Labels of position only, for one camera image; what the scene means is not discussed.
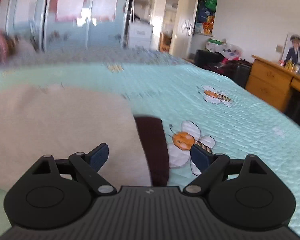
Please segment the grey and maroon sweatshirt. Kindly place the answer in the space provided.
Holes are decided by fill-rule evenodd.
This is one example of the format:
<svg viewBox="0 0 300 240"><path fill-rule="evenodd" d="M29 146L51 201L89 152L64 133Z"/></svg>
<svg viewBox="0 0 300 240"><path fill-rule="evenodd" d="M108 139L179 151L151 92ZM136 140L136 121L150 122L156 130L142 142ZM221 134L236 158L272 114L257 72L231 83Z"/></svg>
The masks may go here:
<svg viewBox="0 0 300 240"><path fill-rule="evenodd" d="M109 146L101 175L115 188L166 186L169 159L162 121L133 115L119 95L51 85L0 92L0 189L9 190L43 155L66 159Z"/></svg>

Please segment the teal bee-pattern bedspread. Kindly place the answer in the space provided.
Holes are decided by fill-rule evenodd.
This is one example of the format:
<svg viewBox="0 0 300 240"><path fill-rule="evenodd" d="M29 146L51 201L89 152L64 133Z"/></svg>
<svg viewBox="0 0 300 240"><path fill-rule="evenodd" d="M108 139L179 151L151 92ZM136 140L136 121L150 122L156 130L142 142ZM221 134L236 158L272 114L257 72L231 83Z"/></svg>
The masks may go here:
<svg viewBox="0 0 300 240"><path fill-rule="evenodd" d="M168 141L187 124L213 138L215 153L257 155L293 192L289 225L300 235L300 127L229 78L168 54L104 47L24 53L0 63L0 91L20 84L115 93L133 114L161 119Z"/></svg>

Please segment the wooden dresser desk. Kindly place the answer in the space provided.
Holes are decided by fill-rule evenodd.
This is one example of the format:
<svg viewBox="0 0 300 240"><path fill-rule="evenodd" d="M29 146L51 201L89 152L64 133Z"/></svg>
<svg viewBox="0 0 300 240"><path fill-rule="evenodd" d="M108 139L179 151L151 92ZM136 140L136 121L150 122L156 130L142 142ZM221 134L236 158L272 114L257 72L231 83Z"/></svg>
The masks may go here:
<svg viewBox="0 0 300 240"><path fill-rule="evenodd" d="M245 89L267 104L286 111L293 91L300 93L300 76L279 64L253 55L254 59Z"/></svg>

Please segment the portrait photo of pilot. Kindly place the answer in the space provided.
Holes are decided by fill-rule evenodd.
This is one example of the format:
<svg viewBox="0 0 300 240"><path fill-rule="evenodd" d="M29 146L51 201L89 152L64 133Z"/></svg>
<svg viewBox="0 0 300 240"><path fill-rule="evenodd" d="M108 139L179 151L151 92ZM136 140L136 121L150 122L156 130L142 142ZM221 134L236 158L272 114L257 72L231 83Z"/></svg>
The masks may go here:
<svg viewBox="0 0 300 240"><path fill-rule="evenodd" d="M288 33L280 65L293 65L300 75L300 35Z"/></svg>

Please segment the white drawer cabinet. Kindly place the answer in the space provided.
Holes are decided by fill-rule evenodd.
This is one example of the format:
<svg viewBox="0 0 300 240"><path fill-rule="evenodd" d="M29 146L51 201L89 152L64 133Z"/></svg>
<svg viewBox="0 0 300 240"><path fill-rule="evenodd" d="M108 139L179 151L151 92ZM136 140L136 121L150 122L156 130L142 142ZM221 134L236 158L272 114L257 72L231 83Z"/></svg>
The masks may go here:
<svg viewBox="0 0 300 240"><path fill-rule="evenodd" d="M132 22L128 31L128 47L150 49L153 26L150 24Z"/></svg>

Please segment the blue sliding-door wardrobe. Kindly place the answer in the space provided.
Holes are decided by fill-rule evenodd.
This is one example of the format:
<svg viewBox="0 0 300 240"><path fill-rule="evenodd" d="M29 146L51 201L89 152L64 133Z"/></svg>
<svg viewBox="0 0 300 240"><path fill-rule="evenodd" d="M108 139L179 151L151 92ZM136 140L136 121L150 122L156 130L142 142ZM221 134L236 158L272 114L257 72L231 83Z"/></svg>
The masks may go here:
<svg viewBox="0 0 300 240"><path fill-rule="evenodd" d="M0 0L0 29L36 51L122 47L132 0Z"/></svg>

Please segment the white room door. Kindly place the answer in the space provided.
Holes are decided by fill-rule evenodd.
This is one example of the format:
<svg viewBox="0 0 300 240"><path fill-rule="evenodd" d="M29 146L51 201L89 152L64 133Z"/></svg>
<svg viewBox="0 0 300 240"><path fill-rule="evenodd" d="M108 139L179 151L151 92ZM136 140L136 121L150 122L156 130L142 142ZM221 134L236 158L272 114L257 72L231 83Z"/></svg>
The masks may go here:
<svg viewBox="0 0 300 240"><path fill-rule="evenodd" d="M187 58L194 31L198 0L179 0L173 35L170 46L170 54Z"/></svg>

